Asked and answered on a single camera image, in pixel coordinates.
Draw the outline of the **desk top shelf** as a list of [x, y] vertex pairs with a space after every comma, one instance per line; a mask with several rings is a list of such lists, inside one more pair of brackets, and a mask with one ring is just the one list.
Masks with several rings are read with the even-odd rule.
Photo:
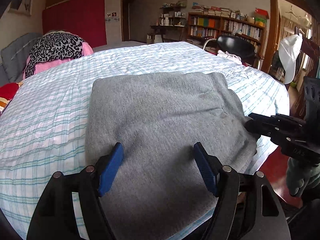
[[184, 27], [186, 25], [187, 0], [179, 0], [176, 3], [164, 3], [160, 7], [159, 25]]

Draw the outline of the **dark wooden desk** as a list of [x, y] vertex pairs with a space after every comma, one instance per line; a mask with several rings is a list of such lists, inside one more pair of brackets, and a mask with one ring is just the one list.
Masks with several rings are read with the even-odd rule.
[[180, 42], [184, 40], [186, 26], [182, 25], [150, 25], [152, 43]]

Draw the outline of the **framed wall picture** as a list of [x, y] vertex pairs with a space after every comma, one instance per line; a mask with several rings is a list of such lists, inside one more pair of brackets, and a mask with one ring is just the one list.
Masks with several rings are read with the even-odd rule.
[[12, 0], [9, 5], [9, 12], [31, 16], [33, 0]]

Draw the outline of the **white cap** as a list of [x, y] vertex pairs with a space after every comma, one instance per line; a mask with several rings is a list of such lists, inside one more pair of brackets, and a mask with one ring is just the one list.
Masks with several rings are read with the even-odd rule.
[[303, 38], [297, 34], [282, 39], [278, 47], [278, 55], [285, 70], [284, 84], [292, 82], [296, 72], [296, 59], [300, 54]]

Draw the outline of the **red patterned pillow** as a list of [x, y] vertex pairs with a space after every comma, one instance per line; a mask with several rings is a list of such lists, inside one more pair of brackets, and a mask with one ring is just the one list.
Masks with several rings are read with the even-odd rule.
[[23, 82], [7, 83], [0, 88], [0, 111], [1, 114], [14, 98], [19, 88], [23, 85]]

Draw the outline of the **wooden bookshelf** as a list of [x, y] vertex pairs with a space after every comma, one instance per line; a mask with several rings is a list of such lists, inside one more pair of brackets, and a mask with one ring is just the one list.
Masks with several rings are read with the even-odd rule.
[[221, 35], [239, 37], [255, 47], [255, 52], [263, 53], [265, 27], [236, 18], [189, 13], [187, 38], [204, 41], [217, 39]]

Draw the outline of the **red wardrobe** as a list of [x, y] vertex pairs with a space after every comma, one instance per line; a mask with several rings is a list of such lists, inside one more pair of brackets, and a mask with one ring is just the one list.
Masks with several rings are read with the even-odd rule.
[[106, 45], [105, 0], [46, 0], [42, 30], [70, 32], [92, 48]]

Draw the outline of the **leopard print garment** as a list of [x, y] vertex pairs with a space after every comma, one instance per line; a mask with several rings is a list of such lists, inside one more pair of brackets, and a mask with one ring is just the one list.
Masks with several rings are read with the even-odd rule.
[[51, 32], [42, 36], [32, 47], [24, 75], [28, 78], [35, 74], [36, 65], [55, 60], [78, 59], [83, 56], [85, 41], [67, 32]]

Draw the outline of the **white cloth on chair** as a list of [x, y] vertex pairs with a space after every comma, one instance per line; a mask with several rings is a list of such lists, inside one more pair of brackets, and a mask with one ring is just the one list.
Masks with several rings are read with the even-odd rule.
[[241, 57], [239, 57], [237, 55], [234, 55], [234, 54], [230, 54], [227, 51], [218, 50], [217, 56], [221, 57], [221, 58], [224, 58], [224, 59], [228, 59], [230, 61], [233, 61], [236, 64], [242, 64]]

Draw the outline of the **grey sweatpants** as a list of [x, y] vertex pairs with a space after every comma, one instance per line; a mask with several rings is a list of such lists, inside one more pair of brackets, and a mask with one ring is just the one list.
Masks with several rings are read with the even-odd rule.
[[193, 158], [207, 153], [244, 172], [257, 140], [221, 73], [153, 73], [97, 79], [85, 135], [87, 164], [119, 142], [124, 159], [101, 204], [116, 239], [182, 239], [214, 211]]

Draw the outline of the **plaid bed sheet mattress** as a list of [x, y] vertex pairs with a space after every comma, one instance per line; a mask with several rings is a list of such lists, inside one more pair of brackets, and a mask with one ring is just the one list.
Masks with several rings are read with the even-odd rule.
[[186, 42], [100, 51], [36, 74], [23, 82], [1, 115], [1, 210], [21, 238], [52, 174], [79, 172], [85, 165], [93, 82], [157, 72], [219, 72], [245, 114], [290, 111], [285, 86], [268, 74]]

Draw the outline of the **black chair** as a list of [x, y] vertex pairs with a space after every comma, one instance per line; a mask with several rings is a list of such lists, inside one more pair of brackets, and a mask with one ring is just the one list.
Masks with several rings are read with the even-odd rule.
[[256, 62], [264, 59], [255, 51], [253, 44], [236, 36], [220, 35], [217, 39], [207, 38], [202, 49], [205, 50], [210, 42], [214, 42], [221, 51], [240, 57], [244, 66], [254, 67]]

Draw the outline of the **grey padded headboard cushion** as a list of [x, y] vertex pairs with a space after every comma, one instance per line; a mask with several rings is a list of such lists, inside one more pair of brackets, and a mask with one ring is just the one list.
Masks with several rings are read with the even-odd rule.
[[40, 33], [27, 33], [1, 50], [1, 86], [22, 81], [30, 50], [41, 37]]

